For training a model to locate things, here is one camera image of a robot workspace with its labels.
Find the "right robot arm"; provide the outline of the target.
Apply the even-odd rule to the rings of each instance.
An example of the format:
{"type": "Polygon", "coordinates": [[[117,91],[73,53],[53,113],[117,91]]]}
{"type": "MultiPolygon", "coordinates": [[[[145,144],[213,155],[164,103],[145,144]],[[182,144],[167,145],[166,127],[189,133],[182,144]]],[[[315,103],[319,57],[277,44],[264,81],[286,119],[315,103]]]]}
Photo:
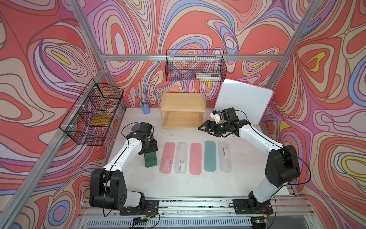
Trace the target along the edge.
{"type": "Polygon", "coordinates": [[[210,117],[198,127],[215,137],[235,135],[246,140],[266,156],[265,178],[251,191],[247,207],[251,213],[260,213],[261,209],[270,209],[270,199],[291,181],[300,177],[301,171],[297,151],[292,145],[283,145],[262,135],[249,120],[240,119],[233,107],[222,111],[214,110],[210,117]]]}

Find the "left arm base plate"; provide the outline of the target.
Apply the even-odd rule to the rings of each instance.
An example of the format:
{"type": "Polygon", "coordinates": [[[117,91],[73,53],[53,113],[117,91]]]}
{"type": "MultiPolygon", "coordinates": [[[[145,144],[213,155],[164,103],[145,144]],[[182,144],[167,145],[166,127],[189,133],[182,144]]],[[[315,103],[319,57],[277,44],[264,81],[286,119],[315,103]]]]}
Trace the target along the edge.
{"type": "Polygon", "coordinates": [[[154,216],[159,210],[159,200],[148,199],[140,203],[137,207],[126,207],[120,210],[121,216],[154,216]]]}

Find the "dark green pencil case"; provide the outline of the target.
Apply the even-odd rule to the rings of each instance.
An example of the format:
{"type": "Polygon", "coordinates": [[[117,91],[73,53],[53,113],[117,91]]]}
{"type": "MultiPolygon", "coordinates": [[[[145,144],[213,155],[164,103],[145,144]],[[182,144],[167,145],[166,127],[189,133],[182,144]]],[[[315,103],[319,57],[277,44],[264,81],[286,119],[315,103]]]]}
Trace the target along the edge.
{"type": "Polygon", "coordinates": [[[144,154],[144,165],[146,168],[157,166],[157,156],[155,151],[144,154]]]}

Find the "teal pencil case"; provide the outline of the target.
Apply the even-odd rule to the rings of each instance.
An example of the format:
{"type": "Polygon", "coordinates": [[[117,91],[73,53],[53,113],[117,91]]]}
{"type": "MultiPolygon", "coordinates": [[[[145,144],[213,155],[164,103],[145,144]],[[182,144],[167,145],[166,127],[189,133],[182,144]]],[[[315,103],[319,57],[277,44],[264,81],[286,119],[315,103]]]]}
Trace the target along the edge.
{"type": "Polygon", "coordinates": [[[214,141],[205,141],[204,169],[207,172],[216,171],[216,144],[214,141]]]}

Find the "clear pencil case with label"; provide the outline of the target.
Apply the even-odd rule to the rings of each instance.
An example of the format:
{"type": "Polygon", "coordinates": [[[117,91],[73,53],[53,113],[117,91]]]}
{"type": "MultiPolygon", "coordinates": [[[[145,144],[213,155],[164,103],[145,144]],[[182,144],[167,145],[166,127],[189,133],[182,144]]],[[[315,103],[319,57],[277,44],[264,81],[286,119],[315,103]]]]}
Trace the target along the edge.
{"type": "Polygon", "coordinates": [[[219,141],[217,143],[219,169],[223,173],[230,173],[232,171],[231,153],[229,143],[226,141],[219,141]]]}

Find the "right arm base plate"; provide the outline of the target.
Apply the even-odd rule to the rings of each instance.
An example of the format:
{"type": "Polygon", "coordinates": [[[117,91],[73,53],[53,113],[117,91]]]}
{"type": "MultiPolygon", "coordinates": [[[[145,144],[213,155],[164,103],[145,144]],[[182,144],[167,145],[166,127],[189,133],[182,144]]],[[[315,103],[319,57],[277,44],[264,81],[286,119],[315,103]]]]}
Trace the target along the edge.
{"type": "Polygon", "coordinates": [[[259,203],[252,198],[233,199],[233,206],[237,215],[271,215],[274,213],[269,200],[259,203]]]}

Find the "pink pencil case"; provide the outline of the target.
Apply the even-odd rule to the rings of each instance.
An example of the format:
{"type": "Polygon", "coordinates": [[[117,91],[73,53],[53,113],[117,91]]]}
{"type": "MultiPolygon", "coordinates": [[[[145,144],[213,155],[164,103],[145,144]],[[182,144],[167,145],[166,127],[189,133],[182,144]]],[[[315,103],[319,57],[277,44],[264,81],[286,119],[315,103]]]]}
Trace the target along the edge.
{"type": "Polygon", "coordinates": [[[202,145],[200,143],[191,144],[189,171],[194,176],[202,173],[202,145]]]}
{"type": "Polygon", "coordinates": [[[176,144],[174,142],[166,142],[164,145],[162,157],[161,157],[161,163],[159,171],[162,174],[170,174],[173,167],[173,160],[174,160],[174,154],[175,154],[175,146],[176,144]]]}

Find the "clear frosted pencil case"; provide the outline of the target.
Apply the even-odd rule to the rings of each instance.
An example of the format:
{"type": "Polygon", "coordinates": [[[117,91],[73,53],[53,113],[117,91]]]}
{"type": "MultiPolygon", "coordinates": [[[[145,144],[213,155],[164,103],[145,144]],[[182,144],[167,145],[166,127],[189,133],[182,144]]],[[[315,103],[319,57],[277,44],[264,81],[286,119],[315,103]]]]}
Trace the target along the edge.
{"type": "Polygon", "coordinates": [[[179,142],[176,144],[174,171],[178,175],[183,175],[187,171],[188,144],[179,142]]]}

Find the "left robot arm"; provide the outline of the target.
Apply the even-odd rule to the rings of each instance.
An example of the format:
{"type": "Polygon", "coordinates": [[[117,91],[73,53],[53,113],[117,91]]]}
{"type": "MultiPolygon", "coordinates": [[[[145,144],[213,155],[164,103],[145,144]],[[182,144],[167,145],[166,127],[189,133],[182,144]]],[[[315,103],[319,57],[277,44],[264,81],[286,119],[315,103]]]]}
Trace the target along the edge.
{"type": "Polygon", "coordinates": [[[137,155],[157,150],[157,141],[153,139],[153,126],[141,122],[136,131],[127,135],[126,142],[117,155],[106,166],[91,173],[90,206],[109,210],[144,208],[144,194],[128,190],[124,171],[137,155]]]}

